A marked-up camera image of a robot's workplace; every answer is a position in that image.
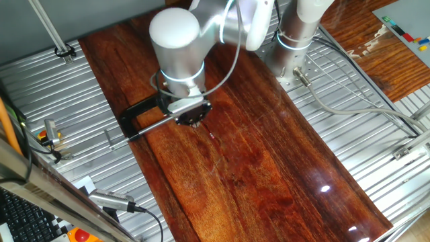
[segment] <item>red button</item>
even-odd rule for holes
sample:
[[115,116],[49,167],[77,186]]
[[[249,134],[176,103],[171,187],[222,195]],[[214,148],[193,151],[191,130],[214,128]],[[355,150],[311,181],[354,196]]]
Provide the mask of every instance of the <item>red button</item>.
[[82,229],[78,229],[75,233],[75,239],[78,242],[86,242],[89,239],[89,233],[83,231]]

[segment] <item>black clamp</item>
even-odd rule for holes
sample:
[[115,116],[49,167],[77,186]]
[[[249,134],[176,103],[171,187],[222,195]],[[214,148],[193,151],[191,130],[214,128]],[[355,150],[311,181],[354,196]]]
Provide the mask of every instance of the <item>black clamp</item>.
[[162,93],[156,94],[152,97],[149,97],[133,106],[127,108],[122,112],[120,118],[118,119],[122,130],[127,138],[130,141],[134,141],[140,137],[137,129],[134,128],[133,118],[155,108],[159,107],[164,114],[169,114],[167,106],[169,105],[171,98],[167,95],[163,95]]
[[67,51],[66,53],[62,53],[62,54],[59,54],[58,53],[58,48],[55,47],[55,50],[54,50],[55,55],[58,56],[58,57],[61,57],[61,58],[64,58],[66,56],[76,57],[75,48],[73,48],[72,46],[69,46],[68,44],[66,44],[66,46],[69,47],[69,51]]

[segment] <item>wood grain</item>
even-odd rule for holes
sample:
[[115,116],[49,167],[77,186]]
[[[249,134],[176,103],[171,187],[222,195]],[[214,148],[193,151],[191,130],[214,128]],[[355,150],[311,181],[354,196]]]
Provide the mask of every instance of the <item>wood grain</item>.
[[[79,40],[117,117],[155,93],[154,14]],[[214,47],[208,88],[233,57],[233,47]],[[205,124],[215,139],[170,122],[130,143],[176,241],[356,242],[392,227],[255,54],[241,52],[210,101]],[[138,125],[162,117],[153,110]]]
[[430,69],[372,13],[395,1],[336,0],[322,18],[324,28],[393,102],[430,83]]

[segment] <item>silver connector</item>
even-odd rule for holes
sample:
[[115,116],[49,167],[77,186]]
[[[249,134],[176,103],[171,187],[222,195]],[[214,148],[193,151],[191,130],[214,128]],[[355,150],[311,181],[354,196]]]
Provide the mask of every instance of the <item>silver connector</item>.
[[59,145],[60,137],[55,126],[53,119],[45,119],[46,138],[49,140],[51,145]]
[[293,74],[297,78],[299,78],[299,80],[303,83],[303,85],[306,88],[308,88],[310,85],[312,85],[312,83],[310,82],[309,78],[303,74],[302,69],[300,69],[299,67],[295,67],[293,69]]
[[98,206],[121,211],[127,211],[128,203],[134,202],[134,198],[132,196],[109,192],[102,189],[92,191],[88,198]]

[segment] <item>wooden table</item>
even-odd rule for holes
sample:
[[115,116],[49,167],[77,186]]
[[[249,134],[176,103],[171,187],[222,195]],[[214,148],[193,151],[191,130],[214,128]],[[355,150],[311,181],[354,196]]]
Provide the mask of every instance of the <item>wooden table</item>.
[[[155,93],[154,14],[79,40],[117,117]],[[231,46],[211,50],[208,88],[233,57]],[[130,143],[176,241],[356,242],[392,227],[255,54],[241,52],[210,101],[215,138],[170,121]],[[162,118],[154,109],[136,126]]]
[[396,102],[430,83],[430,69],[372,12],[396,0],[335,0],[322,25]]

